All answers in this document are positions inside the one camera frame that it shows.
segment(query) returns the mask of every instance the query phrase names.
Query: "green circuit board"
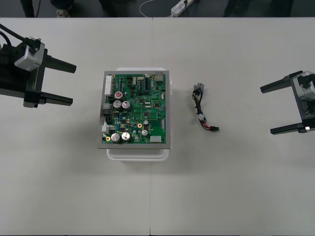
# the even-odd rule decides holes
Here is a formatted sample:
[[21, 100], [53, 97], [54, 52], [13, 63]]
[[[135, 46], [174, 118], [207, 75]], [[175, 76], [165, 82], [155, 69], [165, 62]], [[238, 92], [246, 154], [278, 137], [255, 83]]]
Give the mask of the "green circuit board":
[[[109, 127], [108, 134], [103, 133], [102, 143], [113, 143], [111, 135], [120, 136], [127, 132], [131, 135], [128, 144], [166, 143], [166, 107], [165, 107], [165, 75], [157, 74], [115, 74], [111, 75], [111, 91], [106, 96], [110, 104], [108, 114], [104, 115], [104, 124]], [[117, 97], [122, 95], [120, 102], [130, 102], [131, 107], [117, 109], [114, 106]]]

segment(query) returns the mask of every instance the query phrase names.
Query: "capacitor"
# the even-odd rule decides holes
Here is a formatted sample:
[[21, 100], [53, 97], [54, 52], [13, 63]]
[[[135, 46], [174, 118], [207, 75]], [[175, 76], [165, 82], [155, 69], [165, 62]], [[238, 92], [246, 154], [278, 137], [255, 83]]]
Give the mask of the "capacitor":
[[128, 132], [125, 132], [125, 133], [122, 134], [122, 140], [124, 142], [129, 142], [130, 139], [131, 139], [131, 135]]
[[117, 91], [114, 96], [115, 96], [115, 99], [117, 99], [117, 100], [119, 100], [119, 101], [122, 101], [123, 98], [124, 98], [123, 93], [120, 92], [120, 91]]
[[128, 101], [123, 102], [122, 106], [125, 111], [129, 111], [131, 108], [131, 104]]
[[141, 131], [141, 135], [143, 136], [143, 137], [147, 137], [148, 136], [148, 131], [147, 130], [142, 130]]
[[112, 141], [113, 143], [119, 143], [120, 142], [120, 135], [118, 133], [112, 134]]
[[113, 107], [114, 107], [116, 110], [120, 110], [120, 109], [122, 108], [122, 102], [116, 100], [116, 101], [113, 103]]

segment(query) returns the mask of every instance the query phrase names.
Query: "white plastic tray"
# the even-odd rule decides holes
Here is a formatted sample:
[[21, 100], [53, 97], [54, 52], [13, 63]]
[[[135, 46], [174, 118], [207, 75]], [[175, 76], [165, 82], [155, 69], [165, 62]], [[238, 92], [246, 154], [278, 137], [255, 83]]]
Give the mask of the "white plastic tray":
[[[118, 68], [117, 71], [136, 71], [136, 70], [165, 70], [159, 67], [132, 67], [132, 68]], [[107, 149], [107, 156], [111, 160], [118, 161], [164, 161], [168, 158], [168, 149]]]

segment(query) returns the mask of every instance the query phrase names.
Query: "wire harness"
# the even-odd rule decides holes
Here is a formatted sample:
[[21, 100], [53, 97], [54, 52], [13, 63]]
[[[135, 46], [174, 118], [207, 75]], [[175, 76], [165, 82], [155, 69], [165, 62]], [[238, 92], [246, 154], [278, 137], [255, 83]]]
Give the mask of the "wire harness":
[[197, 86], [194, 86], [194, 91], [192, 92], [192, 99], [195, 101], [195, 104], [196, 104], [195, 108], [197, 109], [197, 115], [199, 118], [199, 122], [200, 122], [202, 128], [204, 128], [205, 130], [219, 131], [219, 127], [209, 126], [207, 124], [207, 119], [202, 113], [201, 100], [202, 100], [202, 95], [203, 95], [203, 87], [204, 87], [203, 84], [198, 83]]

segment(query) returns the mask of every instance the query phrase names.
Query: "circuit board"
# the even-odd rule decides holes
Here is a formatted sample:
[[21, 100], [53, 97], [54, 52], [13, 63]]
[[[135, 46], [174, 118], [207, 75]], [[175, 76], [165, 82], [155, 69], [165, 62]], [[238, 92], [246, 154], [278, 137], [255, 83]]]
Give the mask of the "circuit board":
[[101, 109], [101, 143], [169, 143], [166, 80], [162, 71], [107, 74]]

